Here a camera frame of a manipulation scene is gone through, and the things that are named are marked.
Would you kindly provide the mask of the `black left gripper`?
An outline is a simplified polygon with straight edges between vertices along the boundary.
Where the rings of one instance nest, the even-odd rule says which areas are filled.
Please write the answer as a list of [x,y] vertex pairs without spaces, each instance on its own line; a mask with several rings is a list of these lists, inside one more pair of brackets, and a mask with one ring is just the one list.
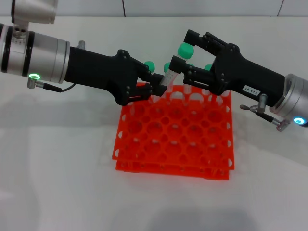
[[[161,97],[167,87],[160,85],[163,75],[154,73],[152,61],[142,63],[125,50],[115,56],[71,47],[68,68],[64,80],[83,86],[106,90],[121,106],[146,101],[150,97]],[[138,78],[149,83],[138,83]]]

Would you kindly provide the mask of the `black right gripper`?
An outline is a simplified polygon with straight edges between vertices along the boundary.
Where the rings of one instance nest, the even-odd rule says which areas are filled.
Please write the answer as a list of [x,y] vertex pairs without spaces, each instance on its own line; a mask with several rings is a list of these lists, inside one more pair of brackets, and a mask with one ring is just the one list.
[[285,77],[245,59],[238,46],[227,44],[209,32],[200,36],[190,29],[184,42],[215,56],[210,71],[173,56],[169,69],[178,74],[183,73],[184,84],[209,90],[215,95],[231,90],[256,101],[264,93],[268,97],[267,106],[274,106],[282,97]]

